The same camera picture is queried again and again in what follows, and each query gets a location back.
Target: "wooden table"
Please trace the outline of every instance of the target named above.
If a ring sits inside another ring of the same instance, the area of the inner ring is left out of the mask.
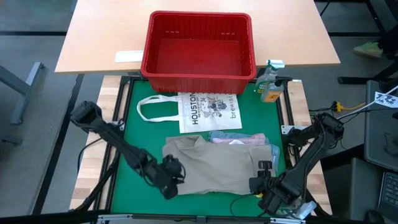
[[[116,97],[119,91],[120,79],[121,77],[118,76],[105,76],[101,91],[99,93],[97,104],[102,108],[104,120],[107,122],[110,122],[112,119]],[[123,93],[121,108],[119,110],[119,118],[122,117],[126,96],[127,90],[125,90]],[[296,80],[295,82],[289,82],[289,96],[295,125],[311,125],[303,84],[300,80]],[[281,97],[281,106],[282,112],[284,114],[284,122],[287,123],[287,113],[285,112],[284,99],[283,96]],[[97,138],[98,136],[96,134],[89,133],[87,144]],[[76,208],[77,206],[79,206],[98,182],[101,172],[101,166],[104,160],[105,147],[106,143],[104,141],[100,141],[99,143],[91,146],[85,151],[81,162],[78,178],[76,180],[76,186],[73,192],[70,208]],[[326,212],[331,214],[329,198],[326,191],[325,180],[323,178],[323,172],[320,163],[318,163],[308,175],[307,188],[314,196],[315,200],[322,206],[322,208]],[[103,190],[101,202],[99,204],[100,208],[104,208],[107,193],[108,186],[106,185]]]
[[[134,72],[119,51],[144,50],[149,15],[164,11],[245,12],[251,16],[256,65],[336,65],[339,58],[313,0],[80,0],[56,73]]]

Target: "pink cloth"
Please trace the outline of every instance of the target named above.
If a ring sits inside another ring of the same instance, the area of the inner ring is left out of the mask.
[[[265,134],[253,134],[250,138],[239,138],[239,139],[220,139],[213,138],[212,143],[218,144],[229,144],[234,140],[241,141],[244,144],[252,145],[252,146],[263,146],[266,144],[266,135]]]

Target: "bag handle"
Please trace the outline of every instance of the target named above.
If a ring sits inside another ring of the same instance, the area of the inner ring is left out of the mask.
[[[163,95],[155,95],[155,96],[150,96],[147,97],[137,104],[137,112],[139,116],[144,121],[150,121],[150,122],[162,122],[162,121],[180,121],[180,116],[175,115],[175,116],[166,116],[166,117],[161,117],[161,118],[146,118],[144,115],[141,113],[141,105],[145,105],[148,103],[161,103],[161,102],[178,102],[178,96],[163,96]]]

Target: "bottle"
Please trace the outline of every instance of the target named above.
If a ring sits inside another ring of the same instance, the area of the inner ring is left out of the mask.
[[[264,92],[264,88],[275,81],[277,71],[279,68],[284,68],[285,64],[282,60],[268,60],[266,71],[264,74],[257,78],[256,84],[254,85],[255,93]]]
[[[261,101],[265,103],[275,102],[283,92],[288,81],[292,81],[292,77],[276,76],[275,82],[272,82],[265,87],[264,92],[261,94]]]

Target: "gray floor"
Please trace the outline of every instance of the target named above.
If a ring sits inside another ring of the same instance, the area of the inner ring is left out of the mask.
[[[0,30],[67,29],[72,17],[71,1],[32,2],[0,1]],[[373,4],[387,29],[396,24],[383,1],[373,1]],[[324,5],[317,3],[319,10]],[[325,11],[323,21],[330,32],[372,32],[377,29],[364,4],[332,3]],[[374,60],[352,53],[354,46],[372,40],[370,38],[333,37],[331,39],[341,65],[285,68],[280,71],[281,75],[303,80],[308,106],[311,109],[330,106],[335,100],[344,106],[363,103],[364,86],[339,85],[336,78],[370,77],[390,64],[386,59]],[[0,83],[0,134],[9,133],[24,139],[21,146],[0,143],[0,192],[2,192],[0,216],[2,217],[30,213],[32,203],[37,196],[39,183],[76,78],[75,75],[56,75],[53,72],[63,40],[64,37],[0,36],[0,65],[21,79],[26,78],[34,62],[41,61],[46,66],[33,89],[34,94],[26,108],[24,123],[20,126],[9,124],[18,94]],[[103,75],[87,75],[78,101],[96,101],[102,79]],[[363,118],[360,115],[345,126],[343,140],[345,147],[362,143]],[[84,146],[86,137],[83,131],[70,126],[44,206],[45,213],[68,210],[76,180],[77,155]],[[341,150],[343,149],[338,146],[330,154]]]

